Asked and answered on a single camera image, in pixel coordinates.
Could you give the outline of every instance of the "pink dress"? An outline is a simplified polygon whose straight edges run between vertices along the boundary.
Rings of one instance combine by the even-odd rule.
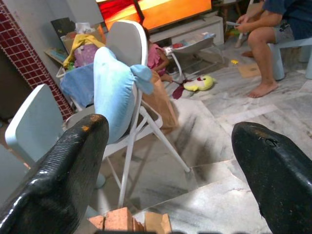
[[[147,66],[150,69],[153,69],[155,67],[158,67],[160,64],[163,63],[163,60],[160,58],[159,53],[157,52],[157,49],[164,51],[161,47],[159,47],[157,44],[153,44],[150,49],[148,50],[148,62],[147,62]],[[166,68],[163,68],[159,71],[157,71],[157,73],[160,76],[163,76],[166,73]]]

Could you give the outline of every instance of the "tv stand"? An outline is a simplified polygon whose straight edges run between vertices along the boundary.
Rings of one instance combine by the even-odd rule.
[[[208,13],[191,22],[176,23],[172,28],[151,35],[152,42],[171,39],[172,44],[178,43],[194,34],[210,32],[215,33],[214,43],[224,43],[223,19],[215,15],[215,12]]]

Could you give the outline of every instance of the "yellow cloth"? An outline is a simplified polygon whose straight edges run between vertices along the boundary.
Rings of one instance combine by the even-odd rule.
[[[69,56],[63,62],[63,66],[67,68],[69,63],[74,60],[74,51],[82,45],[94,44],[98,48],[105,46],[102,42],[98,41],[94,36],[88,34],[77,34],[75,36],[72,49]]]

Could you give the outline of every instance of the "hand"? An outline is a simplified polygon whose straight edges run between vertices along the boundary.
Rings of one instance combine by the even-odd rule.
[[[235,27],[240,33],[247,33],[251,31],[251,27],[249,23],[241,24],[240,26]]]
[[[244,14],[238,18],[236,23],[247,23],[249,20],[250,20],[250,17],[247,14]]]

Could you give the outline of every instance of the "shorts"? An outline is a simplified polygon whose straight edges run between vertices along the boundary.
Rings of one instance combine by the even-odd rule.
[[[276,43],[287,42],[294,40],[293,31],[291,26],[286,20],[282,20],[281,23],[274,28]]]

